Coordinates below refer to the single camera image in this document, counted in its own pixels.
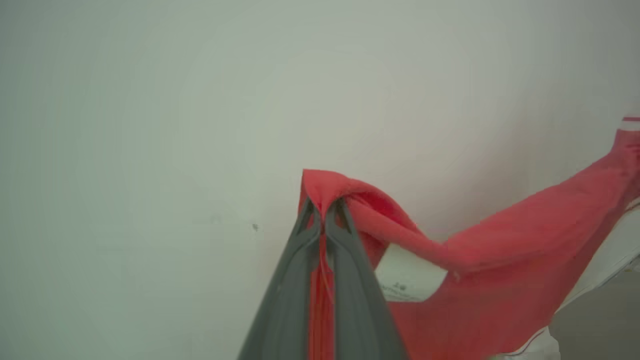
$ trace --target red cloth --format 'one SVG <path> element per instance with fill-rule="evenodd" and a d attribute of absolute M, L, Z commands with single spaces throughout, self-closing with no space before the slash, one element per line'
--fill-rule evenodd
<path fill-rule="evenodd" d="M 389 303 L 412 360 L 485 360 L 517 350 L 550 323 L 640 195 L 640 118 L 623 123 L 602 159 L 445 243 L 422 234 L 381 190 L 335 172 L 305 170 L 301 201 L 310 197 L 324 217 L 344 197 L 374 266 L 393 242 L 449 271 L 426 301 Z M 332 277 L 315 274 L 310 358 L 330 360 Z"/>

